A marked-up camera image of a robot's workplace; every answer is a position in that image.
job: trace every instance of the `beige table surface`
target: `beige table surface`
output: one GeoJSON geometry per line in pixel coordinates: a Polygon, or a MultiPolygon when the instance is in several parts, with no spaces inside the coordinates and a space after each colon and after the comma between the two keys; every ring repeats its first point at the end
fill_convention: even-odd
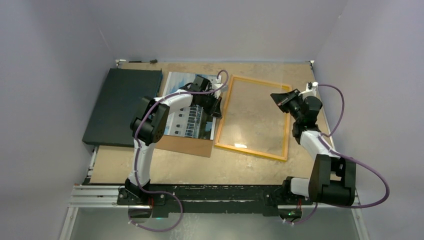
{"type": "MultiPolygon", "coordinates": [[[[169,72],[216,74],[225,69],[239,75],[289,84],[303,91],[306,83],[314,82],[310,66],[283,63],[125,63],[123,69],[163,71],[162,93],[169,72]]],[[[327,132],[324,111],[318,115],[319,128],[327,132]]],[[[211,157],[155,149],[150,169],[152,183],[167,184],[281,184],[287,176],[308,178],[313,159],[291,136],[290,121],[288,160],[260,158],[214,147],[211,157]]],[[[132,167],[133,148],[100,146],[91,183],[123,183],[132,167]]]]}

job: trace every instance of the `black panel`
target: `black panel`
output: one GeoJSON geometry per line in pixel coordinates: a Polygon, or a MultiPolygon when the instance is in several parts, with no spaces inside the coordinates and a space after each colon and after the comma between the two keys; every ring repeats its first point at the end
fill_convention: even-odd
{"type": "Polygon", "coordinates": [[[157,96],[162,77],[160,70],[111,68],[82,141],[90,145],[133,147],[131,120],[142,97],[157,96]]]}

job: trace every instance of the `wooden picture frame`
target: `wooden picture frame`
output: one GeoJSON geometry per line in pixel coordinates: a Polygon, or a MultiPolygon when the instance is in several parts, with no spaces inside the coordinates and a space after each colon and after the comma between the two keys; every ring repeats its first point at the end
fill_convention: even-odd
{"type": "Polygon", "coordinates": [[[224,106],[223,106],[222,119],[219,121],[214,145],[218,148],[229,149],[229,150],[232,150],[232,151],[242,152],[242,153],[246,153],[246,154],[250,154],[250,155],[254,155],[254,156],[258,156],[258,157],[263,157],[263,158],[268,158],[268,159],[273,159],[273,160],[278,160],[278,161],[287,161],[288,153],[289,153],[290,115],[286,114],[286,113],[284,113],[285,114],[285,122],[284,122],[284,128],[282,130],[283,131],[282,155],[276,155],[276,154],[271,154],[271,153],[267,153],[267,152],[251,150],[251,149],[248,149],[248,148],[240,148],[240,147],[235,147],[233,145],[227,145],[227,144],[220,143],[221,132],[223,130],[224,123],[225,123],[225,120],[226,120],[228,105],[229,105],[229,102],[230,102],[230,99],[231,99],[231,93],[232,93],[233,84],[234,84],[235,81],[242,81],[242,82],[258,84],[258,85],[263,85],[263,86],[281,88],[282,90],[285,90],[287,92],[290,92],[292,90],[292,87],[290,85],[287,85],[287,84],[281,84],[281,83],[271,82],[271,81],[264,81],[264,80],[259,80],[259,79],[255,79],[255,78],[244,77],[244,76],[238,76],[238,75],[232,75],[230,82],[229,82],[229,85],[228,85],[228,93],[227,93],[227,97],[225,99],[225,103],[224,103],[224,106]]]}

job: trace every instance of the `white wall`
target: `white wall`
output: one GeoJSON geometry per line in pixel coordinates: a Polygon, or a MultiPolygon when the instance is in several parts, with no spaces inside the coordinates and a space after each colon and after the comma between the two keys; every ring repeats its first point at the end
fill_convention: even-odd
{"type": "Polygon", "coordinates": [[[89,0],[115,58],[315,59],[347,0],[89,0]]]}
{"type": "MultiPolygon", "coordinates": [[[[423,239],[424,1],[350,0],[314,63],[316,79],[345,94],[337,149],[375,167],[391,188],[387,202],[364,209],[372,239],[423,239]]],[[[329,123],[337,92],[320,89],[329,123]]],[[[362,203],[384,194],[360,169],[362,203]]]]}
{"type": "Polygon", "coordinates": [[[1,239],[57,239],[114,64],[82,0],[0,1],[1,239]]]}

